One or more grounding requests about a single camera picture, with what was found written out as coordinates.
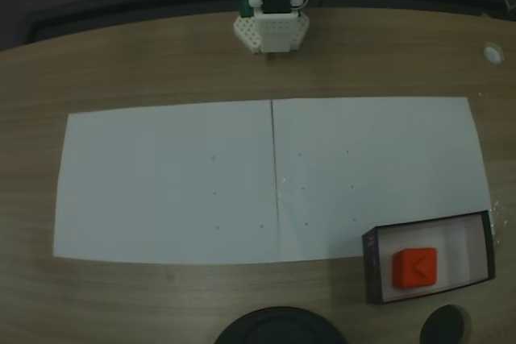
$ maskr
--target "wood grain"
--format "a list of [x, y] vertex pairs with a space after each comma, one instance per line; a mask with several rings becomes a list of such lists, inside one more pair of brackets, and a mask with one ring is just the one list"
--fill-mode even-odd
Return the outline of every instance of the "wood grain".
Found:
[[[467, 96], [493, 202], [516, 206], [516, 24], [409, 10], [308, 10], [299, 52], [253, 56], [234, 14], [89, 31], [0, 53], [0, 338], [6, 343], [212, 343], [240, 315], [272, 305], [330, 319], [351, 344], [416, 343], [456, 303], [474, 343], [516, 337], [516, 227], [497, 278], [373, 306], [360, 258], [235, 266], [52, 257], [68, 113], [187, 102], [347, 96]], [[503, 47], [496, 66], [486, 42]]]

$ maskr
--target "white paper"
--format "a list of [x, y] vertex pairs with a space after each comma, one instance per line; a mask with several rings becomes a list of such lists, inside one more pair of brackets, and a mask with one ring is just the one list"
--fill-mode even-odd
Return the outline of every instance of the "white paper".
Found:
[[283, 100], [273, 118], [270, 101], [109, 110], [69, 117], [54, 254], [347, 257], [374, 226], [489, 207], [465, 98]]
[[486, 210], [466, 98], [274, 101], [283, 260], [362, 255], [374, 226]]
[[137, 263], [281, 260], [270, 102], [72, 114], [54, 254]]

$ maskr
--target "black circular base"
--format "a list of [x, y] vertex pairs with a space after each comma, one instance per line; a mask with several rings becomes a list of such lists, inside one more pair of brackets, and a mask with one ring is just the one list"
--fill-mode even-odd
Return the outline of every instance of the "black circular base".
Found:
[[422, 326], [421, 344], [462, 344], [468, 336], [468, 314], [454, 305], [434, 311]]
[[347, 344], [324, 318], [304, 309], [256, 310], [229, 325], [215, 344]]

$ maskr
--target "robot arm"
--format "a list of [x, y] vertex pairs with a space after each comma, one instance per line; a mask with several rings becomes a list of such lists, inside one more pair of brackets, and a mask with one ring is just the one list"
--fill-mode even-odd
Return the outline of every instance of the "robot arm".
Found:
[[307, 0], [244, 0], [250, 12], [238, 17], [235, 34], [254, 53], [297, 50], [309, 26], [300, 12]]

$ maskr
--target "black box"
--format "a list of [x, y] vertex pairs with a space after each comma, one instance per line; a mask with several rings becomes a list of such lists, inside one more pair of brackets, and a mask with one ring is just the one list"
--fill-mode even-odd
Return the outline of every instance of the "black box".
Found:
[[[489, 212], [377, 226], [362, 235], [367, 302], [388, 304], [448, 292], [495, 277]], [[437, 250], [437, 283], [429, 287], [392, 286], [392, 256], [410, 248]]]

